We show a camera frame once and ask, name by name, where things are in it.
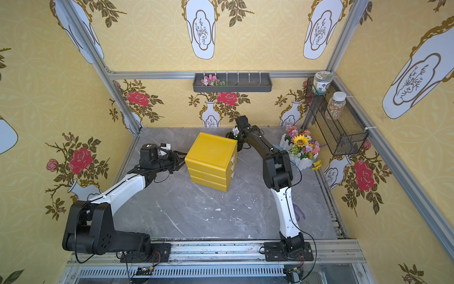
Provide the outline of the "yellow plastic drawer cabinet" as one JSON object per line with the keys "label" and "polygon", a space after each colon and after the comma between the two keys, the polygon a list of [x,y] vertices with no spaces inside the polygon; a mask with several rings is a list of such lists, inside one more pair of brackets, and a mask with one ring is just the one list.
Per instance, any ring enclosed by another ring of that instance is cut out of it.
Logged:
{"label": "yellow plastic drawer cabinet", "polygon": [[199,133],[185,157],[193,183],[228,192],[237,164],[237,141]]}

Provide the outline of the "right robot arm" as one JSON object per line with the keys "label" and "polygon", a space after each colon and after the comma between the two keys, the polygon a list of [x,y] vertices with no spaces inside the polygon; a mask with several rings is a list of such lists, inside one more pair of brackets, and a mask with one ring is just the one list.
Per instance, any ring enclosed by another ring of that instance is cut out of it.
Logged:
{"label": "right robot arm", "polygon": [[279,214],[281,249],[287,254],[301,250],[305,239],[293,208],[293,170],[288,153],[273,146],[261,129],[251,125],[244,115],[236,119],[236,126],[227,137],[237,141],[239,151],[247,143],[261,156],[263,180],[273,193]]}

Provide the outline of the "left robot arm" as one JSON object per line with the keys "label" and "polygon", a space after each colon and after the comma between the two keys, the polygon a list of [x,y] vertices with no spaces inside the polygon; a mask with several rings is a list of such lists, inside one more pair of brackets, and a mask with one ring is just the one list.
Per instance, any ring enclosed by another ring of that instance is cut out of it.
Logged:
{"label": "left robot arm", "polygon": [[69,211],[62,247],[69,252],[103,255],[137,252],[152,255],[150,236],[118,231],[114,214],[135,194],[148,187],[160,172],[173,174],[184,165],[186,153],[145,145],[139,163],[103,194],[75,202]]}

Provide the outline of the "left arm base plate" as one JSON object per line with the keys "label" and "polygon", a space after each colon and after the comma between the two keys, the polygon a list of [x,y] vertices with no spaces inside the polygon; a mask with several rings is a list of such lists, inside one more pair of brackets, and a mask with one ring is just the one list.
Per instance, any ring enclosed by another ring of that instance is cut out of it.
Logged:
{"label": "left arm base plate", "polygon": [[170,243],[151,243],[145,246],[144,251],[126,252],[120,256],[121,263],[167,263],[170,258]]}

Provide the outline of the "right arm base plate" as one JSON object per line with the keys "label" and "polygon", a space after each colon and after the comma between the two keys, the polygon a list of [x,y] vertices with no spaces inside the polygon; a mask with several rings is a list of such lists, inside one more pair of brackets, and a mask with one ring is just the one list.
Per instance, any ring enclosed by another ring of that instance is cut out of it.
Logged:
{"label": "right arm base plate", "polygon": [[309,242],[293,248],[286,248],[281,242],[266,242],[260,248],[267,262],[311,262],[314,261],[314,250]]}

